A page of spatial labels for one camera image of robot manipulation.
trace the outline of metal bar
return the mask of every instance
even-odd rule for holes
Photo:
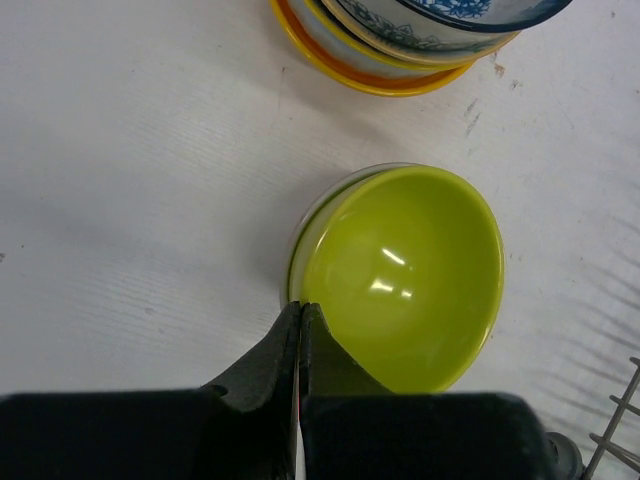
[[[589,437],[622,463],[632,468],[637,473],[640,473],[640,457],[638,455],[622,448],[620,445],[616,445],[615,443],[605,442],[602,437],[593,433],[590,434]]]
[[[636,391],[636,388],[638,388],[638,385],[640,384],[640,359],[636,357],[631,357],[629,360],[631,361],[631,363],[636,365],[637,368],[636,368],[636,372],[633,374],[633,377],[631,378],[631,382],[629,382],[629,385],[627,386],[627,389],[625,390],[621,398],[621,402],[626,405],[629,404],[631,397],[633,396],[633,394]],[[603,443],[607,444],[611,441],[613,432],[615,432],[616,427],[618,426],[618,423],[620,423],[620,419],[622,418],[622,415],[624,414],[625,410],[626,408],[624,405],[620,405],[620,404],[618,405],[618,407],[616,408],[616,411],[613,413],[613,417],[611,417],[611,421],[609,422],[609,425],[607,425],[607,428],[604,431],[604,435],[602,435],[601,437]],[[599,443],[598,447],[596,448],[596,451],[593,453],[593,457],[591,457],[591,461],[589,462],[589,465],[587,465],[587,468],[584,471],[582,480],[590,480],[591,477],[593,477],[593,472],[595,471],[596,467],[600,463],[600,460],[602,460],[602,456],[604,455],[605,451],[606,451],[605,446]]]
[[[615,395],[610,395],[609,398],[617,403],[618,405],[624,406],[625,409],[629,410],[631,413],[635,413],[640,416],[640,408],[631,405],[630,403],[624,403],[621,398],[616,397]]]

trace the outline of white table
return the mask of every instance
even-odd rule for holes
[[[0,392],[211,379],[275,319],[313,198],[419,162],[484,194],[507,252],[455,389],[522,395],[589,457],[640,349],[637,7],[576,0],[452,85],[383,99],[314,70],[266,0],[3,2]]]

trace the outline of white bowl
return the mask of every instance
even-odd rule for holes
[[[430,62],[475,60],[497,50],[517,34],[452,28],[424,17],[398,0],[322,2],[354,34],[375,48],[390,55],[397,56],[399,51]]]
[[[353,36],[318,0],[287,0],[307,34],[329,55],[361,73],[385,79],[421,78],[449,66],[424,66],[381,53]]]
[[[373,165],[371,167],[363,168],[362,170],[353,172],[339,182],[333,184],[311,204],[311,206],[307,209],[304,215],[302,215],[300,221],[293,229],[293,233],[291,234],[291,237],[289,238],[289,242],[287,244],[287,262],[285,264],[285,272],[282,276],[282,283],[280,284],[281,308],[284,308],[284,306],[290,301],[295,300],[295,294],[299,290],[299,281],[297,281],[296,279],[301,278],[301,269],[303,267],[301,266],[300,262],[296,262],[298,264],[298,268],[294,268],[293,259],[298,248],[298,242],[300,241],[302,234],[305,232],[311,221],[315,218],[315,215],[323,210],[325,206],[327,206],[333,199],[337,198],[337,196],[339,196],[341,193],[344,193],[350,187],[359,184],[359,182],[369,179],[374,175],[377,175],[378,173],[386,172],[387,170],[393,170],[395,168],[402,167],[411,167],[415,165],[415,163],[398,162],[382,163],[379,165]]]

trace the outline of metal wire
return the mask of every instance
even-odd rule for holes
[[[622,395],[622,398],[618,398],[614,395],[611,395],[609,397],[617,405],[617,407],[616,411],[611,417],[609,425],[607,425],[607,428],[604,431],[604,435],[599,436],[595,433],[589,434],[591,440],[596,442],[598,446],[596,448],[596,451],[593,453],[593,457],[591,457],[589,465],[587,465],[587,468],[582,475],[582,480],[591,479],[591,477],[593,476],[593,472],[597,468],[598,463],[600,463],[600,460],[604,455],[604,452],[609,452],[622,463],[624,463],[637,473],[640,473],[640,456],[630,452],[629,450],[626,450],[625,448],[622,448],[620,445],[617,445],[611,441],[611,437],[613,436],[613,433],[615,432],[616,427],[620,423],[620,420],[622,419],[622,416],[625,414],[625,412],[631,412],[634,415],[640,416],[640,408],[631,405],[630,403],[631,397],[633,397],[633,394],[638,388],[638,385],[640,385],[640,359],[631,357],[629,360],[631,360],[631,363],[636,366],[636,372],[634,373],[633,377],[631,377],[631,382],[629,382],[629,385]]]

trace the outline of green bowl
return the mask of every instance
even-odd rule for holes
[[[319,303],[334,338],[397,393],[446,390],[495,322],[500,232],[465,180],[410,166],[338,193],[312,216],[289,269],[289,299]]]

